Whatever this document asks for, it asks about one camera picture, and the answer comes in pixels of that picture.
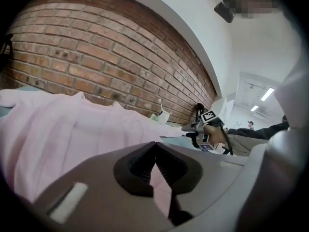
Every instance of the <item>person's arm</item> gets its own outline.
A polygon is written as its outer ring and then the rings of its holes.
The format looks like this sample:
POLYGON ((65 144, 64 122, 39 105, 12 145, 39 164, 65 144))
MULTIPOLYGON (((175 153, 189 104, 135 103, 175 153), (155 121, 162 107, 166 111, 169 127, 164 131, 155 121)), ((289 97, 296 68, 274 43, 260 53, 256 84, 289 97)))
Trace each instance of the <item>person's arm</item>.
MULTIPOLYGON (((255 131, 251 129, 229 129, 225 132, 231 142, 234 154, 237 156, 248 156, 254 146, 267 143, 277 132, 287 130, 288 128, 289 124, 284 122, 255 131)), ((206 125, 204 131, 209 135, 210 143, 226 143, 220 128, 206 125)))

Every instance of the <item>brick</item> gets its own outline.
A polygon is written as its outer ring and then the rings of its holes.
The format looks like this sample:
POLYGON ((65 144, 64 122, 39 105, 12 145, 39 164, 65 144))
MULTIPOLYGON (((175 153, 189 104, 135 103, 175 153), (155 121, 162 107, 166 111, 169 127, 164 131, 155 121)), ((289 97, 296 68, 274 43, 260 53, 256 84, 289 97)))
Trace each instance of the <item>brick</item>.
POLYGON ((164 51, 158 49, 157 54, 159 57, 161 57, 166 63, 170 63, 171 62, 171 57, 165 53, 164 51))
POLYGON ((177 89, 179 89, 180 91, 183 90, 183 85, 177 81, 176 78, 174 78, 172 75, 170 74, 166 74, 165 78, 164 78, 168 83, 172 84, 174 87, 176 87, 177 89))
POLYGON ((57 26, 47 26, 45 29, 46 34, 57 35, 60 32, 61 27, 57 26))
POLYGON ((181 106, 179 106, 177 104, 173 104, 171 108, 173 110, 178 111, 178 112, 184 113, 184 114, 186 114, 188 116, 193 115, 193 112, 191 112, 191 111, 189 111, 189 110, 187 110, 187 109, 185 109, 185 108, 183 108, 183 107, 181 107, 181 106))
POLYGON ((187 56, 181 51, 181 49, 177 48, 176 53, 177 53, 177 55, 180 57, 180 59, 186 63, 186 65, 187 65, 189 68, 192 67, 192 63, 191 63, 190 60, 187 58, 187 56))
POLYGON ((85 97, 87 100, 89 100, 90 102, 94 103, 94 104, 99 104, 99 105, 105 105, 105 99, 104 98, 100 98, 94 95, 88 95, 85 94, 85 97))
POLYGON ((153 25, 148 24, 147 29, 153 33, 157 38, 163 40, 165 38, 164 33, 162 33, 160 30, 156 29, 153 25))
POLYGON ((13 42, 13 50, 35 53, 36 45, 32 43, 13 42))
POLYGON ((35 46, 34 53, 47 55, 48 49, 49 48, 46 45, 37 45, 37 46, 35 46))
POLYGON ((87 30, 90 27, 91 23, 81 20, 75 20, 71 27, 74 29, 81 29, 81 30, 87 30))
POLYGON ((120 60, 120 58, 111 53, 108 52, 102 48, 90 45, 90 44, 85 44, 80 42, 77 46, 77 50, 83 53, 87 53, 91 56, 97 57, 99 59, 105 60, 107 62, 113 63, 113 64, 117 64, 118 61, 120 60))
POLYGON ((171 48, 174 52, 177 50, 177 45, 170 40, 169 37, 165 37, 163 41, 169 48, 171 48))
POLYGON ((154 94, 157 94, 159 89, 160 89, 160 87, 158 87, 158 86, 156 86, 156 85, 146 81, 146 83, 144 85, 144 89, 147 90, 147 91, 150 91, 150 92, 152 92, 154 94))
POLYGON ((50 63, 49 58, 46 58, 43 56, 37 56, 33 54, 19 53, 19 52, 15 53, 14 58, 27 62, 27 63, 43 66, 43 67, 49 66, 49 63, 50 63))
POLYGON ((177 103, 179 101, 179 99, 177 97, 175 97, 174 95, 164 91, 163 89, 160 89, 159 96, 161 96, 164 99, 167 99, 171 102, 174 102, 174 103, 177 103))
POLYGON ((59 45, 61 41, 60 37, 49 36, 49 35, 37 35, 35 38, 36 43, 49 44, 49 45, 59 45))
POLYGON ((151 101, 151 102, 156 102, 158 103, 158 97, 155 94, 151 94, 143 89, 140 89, 138 87, 132 87, 131 90, 131 95, 137 96, 139 98, 151 101))
POLYGON ((65 10, 82 10, 84 7, 85 5, 77 3, 59 3, 56 8, 65 10))
POLYGON ((188 77, 187 81, 188 81, 191 85, 194 84, 194 80, 193 80, 192 77, 190 77, 190 76, 188 77))
POLYGON ((45 21, 47 20, 47 17, 39 17, 36 18, 35 24, 45 24, 45 21))
POLYGON ((184 88, 183 89, 183 93, 186 95, 186 96, 189 96, 191 94, 191 92, 187 89, 187 88, 184 88))
POLYGON ((23 27, 24 32, 28 33, 44 33, 46 26, 45 25, 31 25, 29 27, 23 27))
POLYGON ((183 77, 182 77, 178 72, 175 72, 175 73, 174 73, 174 77, 175 77, 179 82, 182 82, 182 81, 183 81, 183 77))
POLYGON ((167 101, 167 100, 163 100, 163 101, 162 101, 163 109, 164 109, 165 107, 171 108, 172 105, 173 105, 173 103, 171 103, 170 101, 167 101))
POLYGON ((141 35, 145 36, 147 39, 149 39, 150 41, 154 42, 155 41, 155 36, 150 33, 149 31, 143 29, 143 28, 139 28, 137 30, 138 33, 140 33, 141 35))
POLYGON ((128 83, 131 83, 131 84, 134 84, 140 87, 143 86, 145 82, 144 80, 142 80, 141 78, 138 78, 137 76, 131 75, 115 66, 108 65, 108 64, 105 65, 104 73, 108 75, 112 75, 128 83))
POLYGON ((196 83, 194 83, 193 87, 196 89, 197 92, 199 92, 199 94, 202 93, 202 90, 200 89, 200 87, 196 83))
POLYGON ((81 65, 100 71, 102 67, 102 61, 96 60, 92 57, 84 56, 83 60, 81 61, 81 65))
POLYGON ((109 87, 112 79, 109 76, 105 76, 98 72, 93 72, 76 65, 71 65, 69 68, 69 73, 74 76, 81 77, 83 79, 104 85, 109 87))
POLYGON ((115 21, 108 20, 108 19, 105 19, 103 26, 105 26, 109 29, 112 29, 116 32, 122 32, 125 28, 123 25, 121 25, 121 24, 119 24, 115 21))
POLYGON ((111 11, 103 10, 100 15, 102 17, 109 18, 113 21, 119 22, 120 24, 125 25, 125 26, 127 26, 127 27, 129 27, 133 30, 136 30, 139 27, 135 22, 133 22, 133 21, 131 21, 131 20, 119 15, 119 14, 111 12, 111 11))
POLYGON ((143 58, 142 56, 138 55, 137 53, 129 50, 126 47, 123 47, 119 44, 116 44, 114 49, 114 52, 118 53, 119 55, 122 55, 126 58, 128 58, 129 60, 149 69, 151 67, 151 62, 147 61, 145 58, 143 58))
POLYGON ((77 40, 89 41, 92 37, 92 34, 87 32, 82 32, 77 29, 70 29, 70 28, 61 28, 59 31, 59 35, 74 38, 77 40))
POLYGON ((41 10, 32 12, 30 17, 56 16, 58 12, 58 10, 41 10))
POLYGON ((134 105, 137 101, 137 97, 134 97, 132 95, 129 94, 123 94, 123 93, 119 93, 119 92, 113 92, 112 93, 112 100, 114 101, 118 101, 118 102, 124 102, 124 103, 128 103, 131 105, 134 105))
POLYGON ((103 87, 98 87, 97 93, 98 93, 98 95, 100 95, 102 97, 110 99, 112 97, 113 91, 106 89, 106 88, 103 88, 103 87))
POLYGON ((52 69, 59 72, 67 72, 69 64, 60 60, 54 59, 51 65, 52 69))
POLYGON ((63 86, 60 86, 56 83, 47 82, 47 91, 53 94, 61 94, 63 86))
POLYGON ((103 10, 101 8, 93 7, 93 6, 86 6, 83 9, 84 12, 99 15, 103 10))
POLYGON ((65 95, 75 95, 75 94, 78 93, 77 90, 71 89, 71 88, 68 88, 68 87, 63 87, 62 92, 63 92, 65 95))
POLYGON ((166 75, 166 72, 163 70, 163 69, 161 69, 159 66, 157 66, 157 65, 152 65, 152 67, 151 67, 151 71, 154 73, 154 74, 156 74, 157 76, 159 76, 159 77, 161 77, 162 79, 165 77, 165 75, 166 75))
POLYGON ((194 88, 193 86, 187 81, 187 80, 183 80, 183 85, 188 89, 190 90, 191 92, 194 92, 194 88))
POLYGON ((158 65, 159 67, 161 67, 163 70, 167 71, 168 73, 170 73, 171 75, 173 75, 174 73, 174 68, 172 68, 171 66, 169 66, 163 59, 161 59, 160 57, 158 57, 157 55, 153 54, 153 53, 149 53, 147 58, 152 61, 153 63, 155 63, 156 65, 158 65))
POLYGON ((180 59, 179 60, 179 65, 186 71, 188 69, 188 66, 186 65, 186 63, 180 59))
POLYGON ((134 74, 139 74, 140 73, 140 66, 126 60, 126 59, 122 59, 120 64, 119 64, 119 67, 125 69, 126 71, 129 71, 131 73, 134 73, 134 74))
POLYGON ((161 106, 159 106, 158 104, 153 104, 151 110, 159 113, 161 112, 161 106))
POLYGON ((202 101, 203 100, 203 97, 199 94, 198 95, 198 98, 202 101))
POLYGON ((61 17, 49 17, 45 20, 45 24, 59 25, 68 27, 73 22, 73 19, 61 17))
POLYGON ((191 106, 189 103, 184 102, 184 101, 182 101, 182 100, 179 100, 177 104, 180 105, 180 106, 182 106, 182 107, 184 107, 184 108, 186 108, 186 109, 189 110, 189 111, 192 111, 192 112, 195 111, 193 106, 191 106))
POLYGON ((41 36, 41 35, 21 34, 20 40, 15 39, 15 41, 35 42, 38 36, 41 36))
POLYGON ((61 43, 59 44, 59 47, 63 47, 69 50, 75 50, 76 46, 78 44, 78 41, 68 38, 63 38, 61 40, 61 43))
POLYGON ((100 36, 97 36, 95 35, 92 40, 91 40, 91 43, 92 44, 95 44, 99 47, 102 47, 102 48, 105 48, 105 49, 110 49, 111 46, 112 46, 112 42, 107 40, 107 39, 104 39, 100 36))
POLYGON ((125 92, 125 93, 129 93, 131 90, 132 85, 125 83, 123 81, 120 81, 118 79, 113 79, 112 83, 111 83, 111 87, 114 89, 117 89, 119 91, 125 92))
POLYGON ((191 70, 192 70, 192 72, 194 73, 195 76, 198 75, 198 71, 194 66, 191 68, 191 70))
POLYGON ((40 80, 40 79, 33 77, 33 76, 27 76, 26 77, 26 83, 28 83, 28 84, 30 84, 34 87, 41 88, 41 89, 46 88, 46 81, 40 80))
POLYGON ((190 98, 181 92, 178 92, 177 97, 179 97, 180 99, 182 99, 183 101, 187 103, 190 102, 190 98))
POLYGON ((168 92, 172 93, 173 95, 177 95, 178 89, 170 85, 168 88, 168 92))
POLYGON ((155 44, 159 46, 163 51, 165 51, 169 56, 171 56, 176 62, 179 61, 179 57, 176 55, 176 53, 170 49, 164 42, 162 42, 160 39, 155 40, 155 44))
POLYGON ((84 92, 93 93, 95 85, 93 83, 85 82, 83 80, 76 80, 75 88, 84 92))
POLYGON ((145 47, 141 46, 139 43, 136 43, 134 41, 131 41, 129 48, 142 56, 146 57, 149 53, 149 50, 147 50, 145 47))
POLYGON ((150 112, 150 111, 143 110, 143 109, 140 109, 140 108, 137 108, 137 107, 132 107, 132 106, 129 106, 129 105, 126 106, 126 109, 136 111, 137 113, 144 115, 146 117, 150 117, 151 114, 152 114, 152 112, 150 112))
POLYGON ((49 3, 46 6, 46 9, 55 9, 57 7, 58 3, 49 3))
POLYGON ((27 11, 36 11, 36 10, 44 10, 47 8, 47 5, 48 4, 40 4, 40 5, 37 5, 37 6, 33 6, 31 8, 28 8, 27 11))
POLYGON ((16 70, 12 70, 12 69, 9 69, 9 68, 4 69, 3 73, 10 76, 13 79, 17 79, 21 82, 26 82, 27 75, 24 74, 24 73, 17 72, 16 70))
POLYGON ((140 76, 154 84, 157 84, 158 86, 162 87, 163 89, 167 89, 168 88, 168 84, 167 82, 165 82, 162 78, 159 78, 157 76, 155 76, 154 74, 141 69, 140 70, 140 76))
POLYGON ((51 72, 48 70, 43 70, 42 78, 48 81, 60 83, 62 85, 70 86, 70 87, 73 84, 73 78, 71 78, 70 76, 63 75, 63 74, 56 73, 56 72, 51 72))
POLYGON ((59 17, 68 17, 70 15, 71 11, 70 10, 59 10, 56 16, 59 17))
POLYGON ((125 28, 125 30, 123 31, 123 34, 133 39, 134 41, 137 41, 138 43, 145 46, 146 48, 153 51, 154 53, 156 53, 158 50, 158 47, 153 42, 145 39, 140 34, 136 33, 135 31, 131 29, 125 28))
POLYGON ((55 47, 51 47, 49 49, 48 55, 54 58, 60 58, 65 61, 74 62, 74 63, 79 63, 82 58, 81 54, 78 54, 78 53, 75 53, 69 50, 64 50, 61 48, 55 48, 55 47))
POLYGON ((195 82, 198 81, 197 77, 195 76, 195 74, 192 72, 192 70, 191 70, 190 68, 187 69, 187 73, 189 74, 189 76, 190 76, 195 82))
POLYGON ((95 16, 93 14, 88 14, 88 13, 81 12, 81 11, 73 11, 70 13, 69 17, 79 19, 79 20, 84 20, 84 21, 95 22, 95 23, 101 21, 99 16, 95 16))
POLYGON ((128 46, 130 44, 130 39, 120 33, 117 33, 111 29, 107 29, 105 27, 99 26, 99 25, 91 25, 91 27, 88 29, 88 31, 97 33, 101 36, 104 36, 106 38, 109 38, 113 41, 116 41, 120 44, 123 44, 125 46, 128 46))
POLYGON ((198 98, 197 98, 194 94, 190 95, 190 98, 191 98, 195 103, 199 103, 198 98))
POLYGON ((151 110, 153 103, 145 100, 138 99, 136 106, 144 109, 151 110))

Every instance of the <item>light fixture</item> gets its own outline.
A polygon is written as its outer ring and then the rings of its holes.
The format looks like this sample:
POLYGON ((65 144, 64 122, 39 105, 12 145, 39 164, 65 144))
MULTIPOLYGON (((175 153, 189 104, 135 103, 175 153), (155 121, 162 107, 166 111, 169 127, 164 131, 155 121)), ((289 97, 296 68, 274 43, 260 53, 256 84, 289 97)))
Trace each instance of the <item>light fixture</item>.
POLYGON ((265 101, 271 94, 274 92, 273 88, 269 88, 266 92, 266 94, 261 98, 261 101, 265 101))
POLYGON ((254 112, 259 106, 254 106, 253 109, 251 109, 252 112, 254 112))

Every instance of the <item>pink blanket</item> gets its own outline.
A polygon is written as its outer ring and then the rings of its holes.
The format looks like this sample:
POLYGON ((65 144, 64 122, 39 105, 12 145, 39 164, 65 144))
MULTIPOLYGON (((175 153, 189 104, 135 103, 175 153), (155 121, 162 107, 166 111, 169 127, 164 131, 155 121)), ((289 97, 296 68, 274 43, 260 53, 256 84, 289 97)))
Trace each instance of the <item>pink blanket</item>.
MULTIPOLYGON (((0 118, 1 170, 12 190, 31 202, 89 157, 162 142, 160 136, 183 135, 180 129, 160 125, 117 102, 93 104, 82 92, 67 96, 6 89, 0 91, 0 106, 14 107, 0 118)), ((156 166, 151 184, 163 192, 169 189, 156 166)), ((168 201, 163 195, 156 203, 168 201)))

